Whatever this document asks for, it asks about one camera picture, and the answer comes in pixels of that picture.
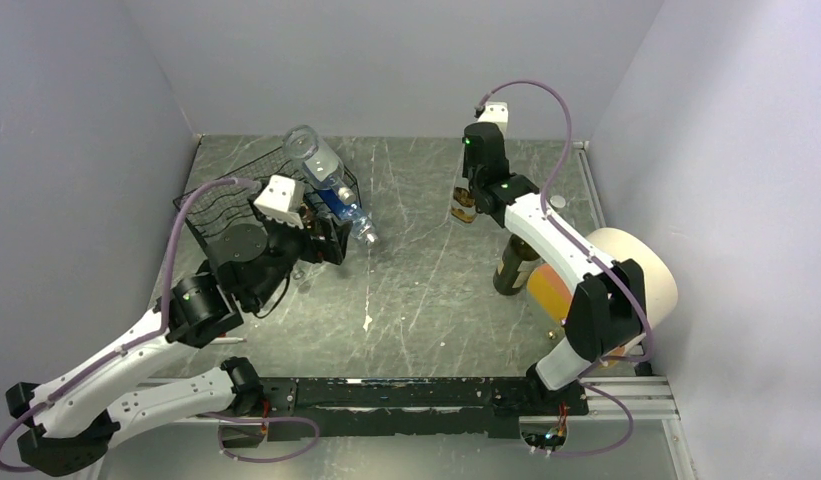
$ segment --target red wire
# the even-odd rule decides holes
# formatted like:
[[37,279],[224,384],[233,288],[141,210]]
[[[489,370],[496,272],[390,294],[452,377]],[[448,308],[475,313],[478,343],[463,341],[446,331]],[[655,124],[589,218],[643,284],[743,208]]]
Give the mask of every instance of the red wire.
[[[269,418],[269,401],[263,399],[263,418]],[[260,431],[266,433],[269,431],[269,426],[266,423],[260,425]]]

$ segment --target plastic bottle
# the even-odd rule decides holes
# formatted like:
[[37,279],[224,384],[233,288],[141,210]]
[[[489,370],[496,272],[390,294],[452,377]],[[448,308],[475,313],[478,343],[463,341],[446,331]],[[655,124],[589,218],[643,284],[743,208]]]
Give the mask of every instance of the plastic bottle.
[[351,222],[351,236],[372,245],[378,241],[372,219],[357,201],[357,195],[343,180],[342,160],[315,130],[299,125],[283,139],[283,151],[319,197],[341,221]]
[[357,195],[342,179],[342,160],[312,127],[299,125],[287,132],[283,152],[316,190],[333,190],[344,205],[357,201]]
[[373,245],[378,241],[378,234],[375,232],[375,224],[372,219],[363,211],[357,202],[345,205],[337,198],[333,190],[316,190],[319,197],[331,209],[334,215],[342,221],[351,222],[351,236],[363,241],[366,245]]

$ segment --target wire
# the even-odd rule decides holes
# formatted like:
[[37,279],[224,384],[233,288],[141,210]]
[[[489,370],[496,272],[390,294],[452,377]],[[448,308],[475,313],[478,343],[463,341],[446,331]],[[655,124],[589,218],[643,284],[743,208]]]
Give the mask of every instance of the wire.
[[604,262],[602,262],[596,256],[594,256],[592,254],[592,251],[589,249],[589,247],[587,247],[586,245],[584,245],[580,241],[578,241],[577,238],[575,238],[571,233],[569,233],[563,227],[563,225],[561,225],[560,222],[555,220],[554,216],[550,215],[549,212],[548,212],[548,206],[549,206],[549,203],[548,203],[548,196],[549,195],[548,195],[548,193],[551,190],[551,185],[554,183],[554,180],[557,178],[558,174],[560,173],[560,170],[563,167],[563,163],[566,161],[566,159],[569,158],[569,152],[572,149],[572,116],[569,113],[569,106],[566,105],[566,101],[563,100],[563,97],[559,93],[557,93],[556,90],[554,90],[553,88],[551,88],[550,86],[548,86],[548,85],[546,85],[542,82],[538,82],[536,80],[514,80],[514,81],[511,81],[511,82],[501,84],[501,85],[493,88],[492,90],[490,90],[490,92],[487,93],[486,95],[484,95],[483,98],[481,98],[481,101],[478,102],[478,105],[475,107],[475,111],[476,112],[482,112],[485,108],[487,100],[489,100],[490,97],[493,96],[493,94],[495,94],[499,90],[501,90],[505,87],[509,87],[511,85],[533,85],[535,87],[538,87],[538,88],[541,88],[541,89],[545,90],[546,92],[551,94],[557,100],[557,102],[560,104],[560,108],[563,110],[563,116],[566,120],[566,142],[563,144],[563,152],[560,155],[560,159],[557,161],[557,163],[554,165],[554,168],[551,170],[551,174],[548,176],[545,183],[543,184],[542,189],[540,190],[540,208],[542,209],[543,216],[548,220],[549,223],[551,223],[552,226],[554,226],[555,229],[557,229],[558,232],[561,233],[561,235],[563,235],[570,243],[572,243],[572,245],[574,245],[581,253],[586,255],[589,261],[593,262],[596,266],[598,266],[598,268],[601,269],[601,271],[604,272],[608,276],[608,278],[610,278],[611,281],[613,281],[613,283],[619,288],[619,290],[622,292],[622,294],[625,296],[625,298],[628,300],[628,302],[630,302],[631,306],[633,307],[634,311],[637,314],[637,317],[639,317],[639,319],[640,319],[640,323],[642,324],[642,327],[643,327],[643,332],[645,332],[645,338],[643,339],[643,354],[642,355],[640,355],[640,356],[608,355],[608,356],[602,357],[601,359],[599,359],[599,361],[591,364],[583,372],[581,372],[580,375],[578,375],[578,379],[577,379],[578,383],[580,383],[581,386],[583,386],[585,389],[594,391],[594,392],[600,394],[601,396],[607,398],[608,400],[612,401],[613,403],[619,405],[619,407],[622,409],[622,411],[625,412],[625,416],[628,417],[628,431],[625,433],[625,435],[621,439],[616,441],[615,443],[613,443],[611,445],[608,445],[607,447],[599,448],[599,449],[596,449],[596,450],[588,450],[588,451],[584,451],[584,452],[549,452],[551,455],[558,456],[558,457],[567,457],[567,458],[588,457],[588,456],[591,456],[591,455],[598,455],[598,454],[601,454],[601,453],[609,452],[613,449],[616,449],[616,448],[622,446],[625,442],[628,441],[628,439],[631,438],[631,435],[634,432],[634,417],[631,415],[631,411],[628,410],[628,408],[618,398],[610,395],[609,393],[607,393],[603,390],[599,390],[598,388],[595,388],[593,386],[590,386],[590,385],[587,385],[587,384],[581,382],[581,379],[585,375],[590,373],[591,371],[598,368],[598,366],[601,364],[602,361],[618,360],[618,361],[624,361],[624,362],[641,363],[641,362],[646,362],[646,361],[650,360],[652,358],[652,356],[654,355],[654,350],[652,348],[653,333],[652,333],[652,330],[651,330],[651,325],[648,322],[648,318],[646,317],[645,310],[643,309],[643,306],[640,305],[640,302],[637,300],[636,297],[634,297],[633,292],[631,292],[631,289],[629,289],[628,286],[625,285],[625,282],[623,282],[619,278],[619,276],[617,276],[610,269],[609,266],[605,265]]
[[218,440],[219,440],[219,453],[222,455],[231,458],[236,461],[240,462],[247,462],[247,463],[277,463],[282,462],[284,460],[289,460],[291,458],[295,458],[299,455],[303,455],[309,452],[316,444],[319,442],[319,438],[321,436],[321,431],[319,430],[319,425],[310,420],[309,418],[304,417],[271,417],[271,418],[261,418],[261,419],[254,419],[254,418],[239,418],[239,417],[226,417],[224,415],[219,415],[218,413],[205,413],[202,416],[215,418],[217,420],[221,420],[223,422],[231,422],[231,423],[239,423],[239,424],[247,424],[247,425],[266,425],[268,426],[271,423],[302,423],[305,425],[309,425],[310,428],[313,429],[313,439],[301,448],[298,451],[292,452],[287,455],[281,455],[279,457],[273,458],[251,458],[251,457],[243,457],[241,455],[236,455],[231,453],[228,449],[224,446],[224,441],[222,440],[222,429],[219,429],[218,433]]
[[162,292],[162,299],[160,301],[160,326],[145,335],[137,337],[134,340],[131,340],[123,345],[120,345],[113,349],[111,352],[102,355],[101,358],[95,360],[94,362],[87,365],[83,370],[81,370],[77,375],[70,378],[59,388],[54,390],[53,393],[48,395],[46,399],[30,409],[24,412],[18,419],[16,419],[10,426],[0,435],[0,470],[5,472],[12,472],[12,473],[26,473],[26,472],[35,472],[36,469],[33,467],[20,467],[15,465],[9,465],[4,463],[1,460],[1,450],[4,448],[4,445],[7,443],[9,438],[12,434],[18,430],[24,422],[38,415],[41,411],[50,408],[57,400],[64,397],[68,392],[73,390],[77,385],[79,385],[82,381],[87,379],[90,375],[98,371],[102,366],[109,363],[116,357],[119,357],[125,354],[131,348],[145,343],[148,340],[156,338],[166,332],[169,325],[169,308],[171,303],[171,284],[172,284],[172,276],[174,272],[174,256],[177,252],[177,242],[180,240],[180,234],[183,229],[183,225],[186,221],[186,214],[189,212],[189,208],[198,200],[199,197],[207,193],[209,190],[220,187],[223,185],[236,185],[245,188],[251,189],[259,189],[262,188],[260,182],[255,182],[254,180],[248,180],[244,178],[222,178],[218,180],[213,180],[207,182],[192,192],[189,195],[189,198],[183,203],[180,211],[175,217],[174,225],[172,226],[171,234],[169,235],[168,245],[166,246],[166,258],[165,264],[163,265],[163,292]]
[[[269,418],[269,401],[265,398],[263,399],[263,418]],[[269,433],[269,426],[265,423],[260,425],[260,432],[263,435]]]
[[274,311],[275,311],[275,309],[277,308],[277,306],[278,306],[278,305],[280,305],[280,301],[281,301],[281,300],[283,300],[283,297],[285,297],[285,296],[286,296],[286,291],[287,291],[287,290],[289,290],[289,277],[290,277],[290,273],[289,273],[289,272],[287,272],[287,274],[286,274],[286,284],[283,286],[283,291],[282,291],[282,292],[280,292],[280,296],[278,297],[278,299],[277,299],[277,300],[275,300],[275,304],[274,304],[274,305],[272,305],[272,308],[270,308],[270,309],[269,309],[269,311],[268,311],[268,312],[266,312],[266,314],[265,314],[265,315],[262,315],[262,316],[257,315],[257,314],[255,313],[255,314],[254,314],[254,317],[255,317],[255,318],[259,318],[260,320],[262,320],[262,319],[264,319],[264,318],[268,317],[269,315],[271,315],[271,313],[272,313],[272,312],[274,312]]

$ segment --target metal table surface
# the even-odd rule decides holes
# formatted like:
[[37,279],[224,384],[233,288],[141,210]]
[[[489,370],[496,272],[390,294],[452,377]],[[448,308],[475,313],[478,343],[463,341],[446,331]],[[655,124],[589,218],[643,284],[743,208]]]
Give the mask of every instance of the metal table surface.
[[[382,243],[349,240],[341,266],[299,262],[304,276],[268,318],[246,315],[229,333],[246,343],[208,346],[158,372],[189,377],[236,355],[263,376],[522,375],[552,347],[548,319],[536,318],[526,293],[499,295],[493,270],[509,233],[486,216],[471,225],[449,214],[459,175],[458,139],[329,138],[357,176]],[[278,137],[210,135],[197,151],[186,191],[280,145]],[[511,170],[542,184],[562,144],[507,142]],[[553,186],[562,216],[580,233],[597,228],[582,165],[570,159]],[[204,255],[184,230],[175,279]],[[159,285],[153,298],[159,295]],[[630,367],[600,372],[626,374]]]

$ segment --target white wall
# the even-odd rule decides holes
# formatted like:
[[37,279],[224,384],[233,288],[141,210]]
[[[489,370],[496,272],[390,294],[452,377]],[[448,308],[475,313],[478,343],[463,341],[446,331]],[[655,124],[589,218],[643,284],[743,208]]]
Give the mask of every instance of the white wall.
[[[544,80],[589,137],[663,0],[127,0],[192,125],[458,137],[507,80]],[[562,138],[554,100],[506,93],[508,133]]]
[[702,479],[821,479],[821,0],[667,0],[592,138]]
[[118,1],[0,0],[0,432],[145,311],[194,149]]

